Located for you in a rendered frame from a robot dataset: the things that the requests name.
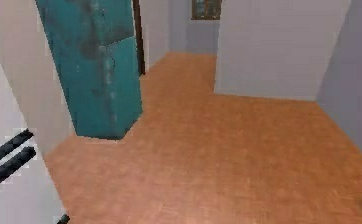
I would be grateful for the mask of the white fridge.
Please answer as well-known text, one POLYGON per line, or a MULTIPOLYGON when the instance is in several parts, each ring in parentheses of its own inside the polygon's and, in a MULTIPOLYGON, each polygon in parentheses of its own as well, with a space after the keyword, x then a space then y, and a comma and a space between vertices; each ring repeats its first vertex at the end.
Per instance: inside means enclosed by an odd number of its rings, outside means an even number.
MULTIPOLYGON (((29 128, 0 64, 0 146, 25 129, 29 128)), ((36 155, 0 183, 0 224, 57 224, 68 213, 35 137, 3 157, 0 166, 25 147, 33 147, 36 155)))

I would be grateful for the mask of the teal tall cupboard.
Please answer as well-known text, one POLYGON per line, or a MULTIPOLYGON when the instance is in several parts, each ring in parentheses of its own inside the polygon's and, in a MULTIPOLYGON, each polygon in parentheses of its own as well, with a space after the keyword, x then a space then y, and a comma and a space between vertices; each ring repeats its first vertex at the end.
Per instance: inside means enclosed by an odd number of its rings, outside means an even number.
POLYGON ((120 140, 142 113, 132 0, 35 0, 75 133, 120 140))

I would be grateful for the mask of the dark framed wall picture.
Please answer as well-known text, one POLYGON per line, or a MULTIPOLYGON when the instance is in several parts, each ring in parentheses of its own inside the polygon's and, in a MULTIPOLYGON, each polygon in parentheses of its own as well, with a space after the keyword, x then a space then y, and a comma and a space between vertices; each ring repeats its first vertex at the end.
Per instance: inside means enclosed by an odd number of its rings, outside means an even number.
POLYGON ((192 20, 219 20, 222 0, 191 0, 192 20))

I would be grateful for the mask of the dark brown room door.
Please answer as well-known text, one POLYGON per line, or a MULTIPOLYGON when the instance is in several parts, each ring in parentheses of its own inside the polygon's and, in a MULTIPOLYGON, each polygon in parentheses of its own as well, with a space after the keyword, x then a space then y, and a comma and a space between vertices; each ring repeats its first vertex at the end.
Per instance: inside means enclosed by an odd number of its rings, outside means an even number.
POLYGON ((135 33, 137 42, 137 57, 140 76, 145 75, 145 59, 144 59, 144 45, 142 35, 142 23, 141 23, 141 12, 139 0, 132 0, 134 22, 135 22, 135 33))

